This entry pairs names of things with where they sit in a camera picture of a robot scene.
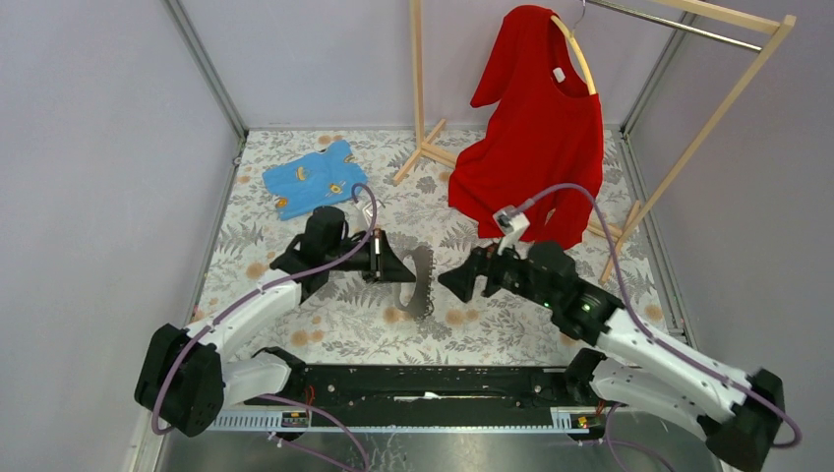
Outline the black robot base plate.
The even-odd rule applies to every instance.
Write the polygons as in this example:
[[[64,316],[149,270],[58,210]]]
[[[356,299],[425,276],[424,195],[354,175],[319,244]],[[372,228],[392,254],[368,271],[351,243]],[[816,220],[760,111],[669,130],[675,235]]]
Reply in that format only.
[[[597,357],[588,353],[567,368],[308,364],[278,347],[266,353],[286,362],[279,396],[291,407],[284,428],[451,429],[551,428],[552,413],[575,407],[571,427],[595,430],[611,401],[590,387]]]

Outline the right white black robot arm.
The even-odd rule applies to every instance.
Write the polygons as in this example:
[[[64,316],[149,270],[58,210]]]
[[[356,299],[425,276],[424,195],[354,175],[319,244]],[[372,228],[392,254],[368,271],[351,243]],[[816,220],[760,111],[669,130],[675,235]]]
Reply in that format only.
[[[776,374],[723,364],[633,320],[621,299],[582,279],[555,242],[534,244],[525,258],[496,244],[478,247],[438,281],[468,302],[479,276],[483,296],[504,289],[547,308],[562,334],[586,343],[574,360],[591,367],[564,379],[573,403],[624,403],[687,430],[740,471],[762,470],[783,424],[784,384]]]

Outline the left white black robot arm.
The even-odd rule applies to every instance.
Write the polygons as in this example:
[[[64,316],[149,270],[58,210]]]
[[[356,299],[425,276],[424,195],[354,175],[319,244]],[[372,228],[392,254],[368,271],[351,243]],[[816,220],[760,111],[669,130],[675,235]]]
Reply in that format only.
[[[134,391],[135,401],[163,433],[202,433],[220,410],[263,394],[291,404],[305,379],[275,350],[250,359],[234,354],[277,317],[322,288],[332,271],[358,272],[369,283],[413,283],[415,274],[391,248],[382,229],[348,235],[345,213],[320,206],[305,229],[273,260],[254,289],[219,314],[182,328],[160,327],[151,337]]]

